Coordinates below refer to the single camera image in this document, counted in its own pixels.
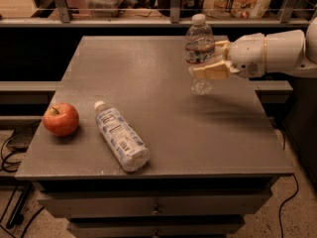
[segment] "plastic water bottle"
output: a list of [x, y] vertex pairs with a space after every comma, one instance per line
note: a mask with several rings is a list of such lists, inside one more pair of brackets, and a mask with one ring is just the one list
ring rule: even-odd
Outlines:
[[126, 172], [134, 172], [150, 158], [144, 142], [125, 121], [118, 109], [97, 101], [96, 122], [102, 136]]
[[[185, 57], [192, 66], [204, 66], [215, 54], [215, 40], [212, 29], [206, 24], [204, 14], [192, 17], [192, 26], [186, 33]], [[209, 79], [194, 79], [192, 90], [198, 94], [208, 94], [212, 91]]]

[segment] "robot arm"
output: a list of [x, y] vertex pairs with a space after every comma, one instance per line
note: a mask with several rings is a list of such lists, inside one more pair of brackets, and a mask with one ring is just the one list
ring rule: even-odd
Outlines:
[[216, 43], [216, 57], [202, 67], [190, 67], [195, 78], [224, 79], [231, 74], [260, 77], [281, 72], [298, 77], [317, 77], [317, 18], [305, 35], [300, 30], [272, 35], [254, 34], [234, 43]]

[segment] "white bottle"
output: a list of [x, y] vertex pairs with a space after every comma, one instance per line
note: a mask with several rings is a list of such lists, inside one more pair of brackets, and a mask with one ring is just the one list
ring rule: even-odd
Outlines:
[[[192, 26], [186, 33], [185, 57], [191, 66], [204, 66], [215, 55], [215, 40], [211, 27], [206, 24], [204, 14], [192, 17]], [[197, 79], [192, 82], [192, 91], [200, 95], [212, 92], [212, 83], [209, 79]]]
[[94, 105], [101, 134], [126, 172], [134, 172], [150, 158], [149, 149], [121, 116], [118, 109], [103, 101]]
[[214, 56], [215, 40], [204, 14], [192, 17], [192, 26], [186, 34], [185, 52], [186, 61], [194, 64], [208, 62]]

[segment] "red apple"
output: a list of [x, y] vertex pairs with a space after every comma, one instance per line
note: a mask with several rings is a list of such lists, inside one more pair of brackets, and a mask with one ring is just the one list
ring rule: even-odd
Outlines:
[[54, 135], [63, 137], [78, 127], [79, 115], [69, 103], [51, 105], [43, 116], [44, 126]]

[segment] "desk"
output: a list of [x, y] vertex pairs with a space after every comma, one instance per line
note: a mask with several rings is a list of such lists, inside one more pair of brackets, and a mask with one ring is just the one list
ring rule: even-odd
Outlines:
[[[79, 128], [57, 138], [41, 124], [16, 178], [36, 183], [76, 237], [237, 231], [293, 168], [247, 79], [215, 81], [205, 96], [191, 83], [183, 37], [83, 37], [52, 100], [77, 108]], [[99, 133], [97, 100], [149, 147], [137, 172], [124, 172]]]

